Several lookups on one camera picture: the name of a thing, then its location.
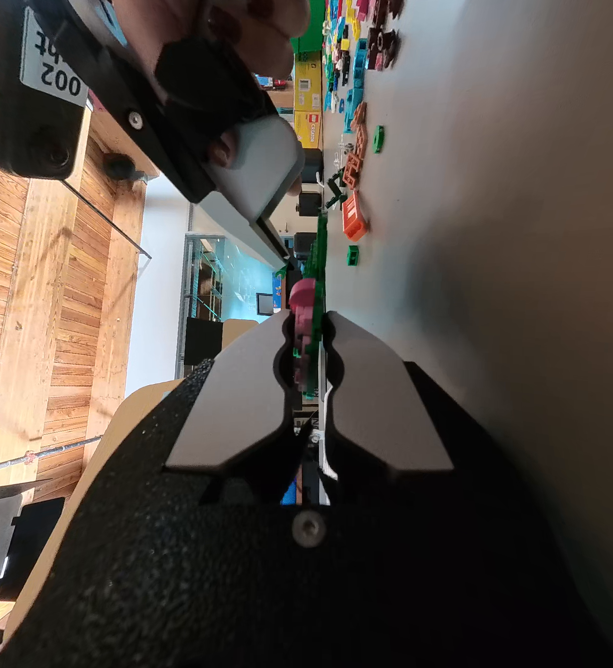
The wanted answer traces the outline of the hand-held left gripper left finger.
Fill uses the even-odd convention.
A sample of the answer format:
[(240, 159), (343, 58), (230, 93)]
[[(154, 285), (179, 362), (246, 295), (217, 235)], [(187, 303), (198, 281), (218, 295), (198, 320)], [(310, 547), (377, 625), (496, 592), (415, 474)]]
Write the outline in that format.
[(282, 310), (244, 333), (215, 358), (165, 466), (223, 472), (292, 431), (281, 360), (293, 318)]

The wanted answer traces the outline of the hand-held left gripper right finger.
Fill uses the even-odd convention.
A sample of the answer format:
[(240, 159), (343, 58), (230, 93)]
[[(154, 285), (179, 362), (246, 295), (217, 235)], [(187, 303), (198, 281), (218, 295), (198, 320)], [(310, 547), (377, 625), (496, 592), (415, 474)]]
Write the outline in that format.
[(393, 472), (450, 472), (453, 463), (400, 356), (384, 341), (335, 311), (328, 417), (335, 433)]

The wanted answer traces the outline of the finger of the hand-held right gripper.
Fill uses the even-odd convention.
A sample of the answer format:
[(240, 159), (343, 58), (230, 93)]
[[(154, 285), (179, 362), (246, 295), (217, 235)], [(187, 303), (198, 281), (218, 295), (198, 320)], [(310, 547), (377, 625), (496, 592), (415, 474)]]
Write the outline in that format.
[(271, 221), (248, 222), (218, 192), (210, 193), (202, 203), (195, 205), (195, 231), (225, 236), (246, 255), (273, 270), (288, 263), (289, 253)]

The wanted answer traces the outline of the green lego plate build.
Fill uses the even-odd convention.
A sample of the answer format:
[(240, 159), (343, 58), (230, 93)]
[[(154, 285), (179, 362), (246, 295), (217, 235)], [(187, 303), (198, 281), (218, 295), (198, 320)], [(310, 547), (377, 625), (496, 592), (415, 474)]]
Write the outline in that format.
[(317, 239), (306, 262), (300, 265), (302, 278), (287, 297), (293, 319), (292, 358), (294, 384), (305, 399), (319, 395), (319, 358), (322, 318), (326, 311), (326, 264), (328, 213), (322, 209), (317, 223)]

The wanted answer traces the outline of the dark green lego plant piece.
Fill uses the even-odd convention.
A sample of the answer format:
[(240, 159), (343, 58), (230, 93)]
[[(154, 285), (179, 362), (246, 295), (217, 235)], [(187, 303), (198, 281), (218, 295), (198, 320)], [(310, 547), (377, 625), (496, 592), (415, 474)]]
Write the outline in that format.
[(339, 169), (327, 180), (327, 187), (330, 189), (332, 197), (325, 204), (326, 210), (330, 210), (335, 206), (338, 206), (339, 210), (343, 209), (343, 204), (348, 198), (344, 171), (345, 168)]

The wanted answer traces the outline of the orange lego piece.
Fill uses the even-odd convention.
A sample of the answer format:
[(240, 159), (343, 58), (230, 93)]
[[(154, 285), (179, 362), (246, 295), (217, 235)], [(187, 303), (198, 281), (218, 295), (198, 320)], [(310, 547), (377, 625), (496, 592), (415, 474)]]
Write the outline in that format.
[(369, 223), (364, 217), (359, 191), (353, 191), (342, 204), (343, 232), (350, 242), (358, 242), (369, 231)]

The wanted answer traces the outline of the reddish brown lego pieces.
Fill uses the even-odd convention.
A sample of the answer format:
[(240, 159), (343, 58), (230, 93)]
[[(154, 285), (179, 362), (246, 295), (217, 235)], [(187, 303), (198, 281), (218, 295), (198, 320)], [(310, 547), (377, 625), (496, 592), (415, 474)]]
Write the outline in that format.
[(351, 130), (354, 134), (354, 146), (348, 151), (343, 171), (343, 183), (352, 191), (359, 187), (362, 167), (367, 153), (369, 135), (367, 129), (367, 103), (360, 102), (352, 116)]

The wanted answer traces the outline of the yellow lego box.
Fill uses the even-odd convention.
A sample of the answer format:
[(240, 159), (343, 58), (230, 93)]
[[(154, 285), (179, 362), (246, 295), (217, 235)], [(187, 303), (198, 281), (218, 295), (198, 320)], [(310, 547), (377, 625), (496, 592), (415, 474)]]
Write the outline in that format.
[(295, 56), (292, 72), (294, 82), (294, 130), (302, 147), (320, 146), (322, 121), (322, 62), (320, 51)]

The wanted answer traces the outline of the mixed colour lego brick pile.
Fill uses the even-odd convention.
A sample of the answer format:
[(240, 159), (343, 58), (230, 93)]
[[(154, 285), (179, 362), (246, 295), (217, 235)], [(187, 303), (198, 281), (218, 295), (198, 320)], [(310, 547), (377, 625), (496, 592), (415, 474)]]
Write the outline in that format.
[(343, 135), (364, 99), (365, 76), (393, 66), (400, 37), (394, 22), (405, 1), (326, 1), (322, 26), (324, 111), (343, 118)]

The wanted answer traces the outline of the person's right hand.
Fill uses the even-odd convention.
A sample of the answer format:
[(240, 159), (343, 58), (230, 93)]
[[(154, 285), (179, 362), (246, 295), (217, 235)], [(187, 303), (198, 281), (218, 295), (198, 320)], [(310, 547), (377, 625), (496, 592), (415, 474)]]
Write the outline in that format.
[(153, 72), (163, 47), (193, 35), (220, 41), (252, 73), (287, 77), (291, 39), (311, 21), (309, 1), (113, 1), (129, 46)]

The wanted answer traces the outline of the glass partition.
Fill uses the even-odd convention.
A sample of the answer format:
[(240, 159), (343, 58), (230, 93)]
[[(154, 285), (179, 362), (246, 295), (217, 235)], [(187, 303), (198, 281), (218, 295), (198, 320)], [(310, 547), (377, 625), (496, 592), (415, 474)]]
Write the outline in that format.
[(272, 293), (275, 270), (246, 255), (225, 236), (197, 232), (185, 234), (175, 375), (193, 367), (183, 363), (185, 325), (188, 317), (224, 322), (248, 319), (261, 323), (256, 293)]

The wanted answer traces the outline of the small wooden stand board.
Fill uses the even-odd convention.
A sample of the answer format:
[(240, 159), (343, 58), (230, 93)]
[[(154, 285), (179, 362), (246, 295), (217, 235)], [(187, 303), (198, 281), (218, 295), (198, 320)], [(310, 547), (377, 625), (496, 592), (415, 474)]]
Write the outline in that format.
[(227, 319), (222, 323), (221, 350), (225, 349), (248, 331), (257, 327), (259, 322), (248, 319)]

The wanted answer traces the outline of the black panel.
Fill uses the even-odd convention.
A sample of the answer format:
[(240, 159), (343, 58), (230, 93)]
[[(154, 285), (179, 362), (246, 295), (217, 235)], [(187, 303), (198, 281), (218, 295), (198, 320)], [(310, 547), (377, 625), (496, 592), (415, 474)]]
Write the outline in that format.
[(206, 359), (215, 359), (222, 350), (223, 323), (188, 317), (185, 325), (183, 363), (194, 367)]

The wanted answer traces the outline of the black ceiling dome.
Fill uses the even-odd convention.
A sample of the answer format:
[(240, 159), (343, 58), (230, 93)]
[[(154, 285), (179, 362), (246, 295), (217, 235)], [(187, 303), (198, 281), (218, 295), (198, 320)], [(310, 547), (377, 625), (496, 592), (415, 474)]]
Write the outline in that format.
[(133, 159), (126, 154), (106, 153), (102, 155), (102, 170), (113, 181), (134, 182), (141, 178)]

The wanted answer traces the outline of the wooden book stand board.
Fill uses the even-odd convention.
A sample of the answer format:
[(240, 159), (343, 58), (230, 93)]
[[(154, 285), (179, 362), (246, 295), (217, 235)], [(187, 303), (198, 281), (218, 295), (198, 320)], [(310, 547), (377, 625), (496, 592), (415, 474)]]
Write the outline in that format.
[(3, 632), (3, 644), (9, 641), (34, 605), (51, 571), (65, 532), (98, 472), (130, 432), (181, 382), (172, 380), (140, 388), (118, 407), (9, 614)]

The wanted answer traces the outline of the metal scaffold pole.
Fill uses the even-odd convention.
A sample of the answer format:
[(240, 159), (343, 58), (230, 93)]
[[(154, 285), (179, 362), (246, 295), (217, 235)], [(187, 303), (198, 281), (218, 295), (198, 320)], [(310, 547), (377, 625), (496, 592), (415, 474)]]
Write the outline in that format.
[(35, 461), (42, 459), (42, 458), (47, 458), (53, 455), (58, 455), (63, 452), (68, 452), (73, 449), (77, 449), (79, 447), (84, 447), (93, 443), (98, 442), (102, 438), (101, 435), (95, 436), (93, 438), (89, 439), (84, 439), (81, 441), (77, 442), (72, 442), (70, 444), (65, 444), (65, 445), (60, 445), (60, 446), (54, 446), (45, 450), (39, 450), (37, 452), (34, 451), (27, 451), (23, 456), (17, 457), (17, 458), (12, 458), (10, 460), (6, 460), (3, 462), (0, 462), (0, 470), (3, 470), (5, 468), (9, 468), (12, 466), (17, 466), (17, 465), (29, 465), (31, 463), (34, 463)]

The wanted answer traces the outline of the green box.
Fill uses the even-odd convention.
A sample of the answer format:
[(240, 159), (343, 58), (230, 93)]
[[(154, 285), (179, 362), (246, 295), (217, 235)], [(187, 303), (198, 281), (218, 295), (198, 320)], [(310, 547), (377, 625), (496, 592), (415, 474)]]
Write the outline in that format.
[(328, 1), (310, 1), (311, 20), (306, 32), (299, 38), (292, 38), (294, 54), (321, 51), (323, 41), (323, 25), (327, 19)]

